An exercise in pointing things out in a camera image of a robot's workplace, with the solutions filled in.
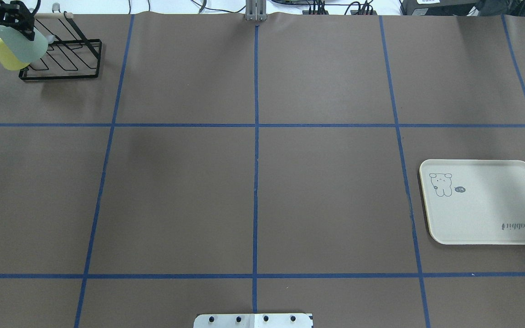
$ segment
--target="white label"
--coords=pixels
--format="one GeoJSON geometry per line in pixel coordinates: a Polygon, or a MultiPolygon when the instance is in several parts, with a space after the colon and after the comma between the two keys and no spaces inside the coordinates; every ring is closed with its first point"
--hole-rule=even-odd
{"type": "Polygon", "coordinates": [[[427,14],[427,11],[429,11],[429,8],[415,9],[414,12],[412,12],[412,16],[425,16],[425,14],[427,14]]]}

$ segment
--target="tray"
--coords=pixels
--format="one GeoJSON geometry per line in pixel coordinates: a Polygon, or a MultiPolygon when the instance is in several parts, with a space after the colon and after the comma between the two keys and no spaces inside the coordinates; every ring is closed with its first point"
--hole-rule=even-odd
{"type": "Polygon", "coordinates": [[[525,245],[525,162],[428,159],[419,175],[439,243],[525,245]]]}

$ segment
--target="metal plate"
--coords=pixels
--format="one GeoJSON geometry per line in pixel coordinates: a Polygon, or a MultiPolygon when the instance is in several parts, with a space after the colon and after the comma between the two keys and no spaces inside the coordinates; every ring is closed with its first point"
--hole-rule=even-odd
{"type": "Polygon", "coordinates": [[[306,313],[260,313],[199,315],[194,328],[312,328],[313,315],[306,313]]]}

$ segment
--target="metal bracket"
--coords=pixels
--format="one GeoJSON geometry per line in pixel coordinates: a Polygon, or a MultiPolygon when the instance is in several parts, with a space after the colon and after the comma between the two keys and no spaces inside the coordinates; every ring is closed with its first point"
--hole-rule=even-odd
{"type": "Polygon", "coordinates": [[[267,20],[267,0],[246,0],[246,14],[248,21],[267,20]]]}
{"type": "Polygon", "coordinates": [[[306,313],[261,313],[199,315],[194,328],[313,328],[313,315],[306,313]]]}

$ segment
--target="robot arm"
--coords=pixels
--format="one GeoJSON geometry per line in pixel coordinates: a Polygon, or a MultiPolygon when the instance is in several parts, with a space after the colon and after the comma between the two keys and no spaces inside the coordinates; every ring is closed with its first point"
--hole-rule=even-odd
{"type": "Polygon", "coordinates": [[[12,27],[19,31],[28,40],[34,40],[35,14],[40,8],[41,0],[38,0],[33,12],[21,1],[11,1],[9,4],[0,0],[0,25],[12,27]]]}

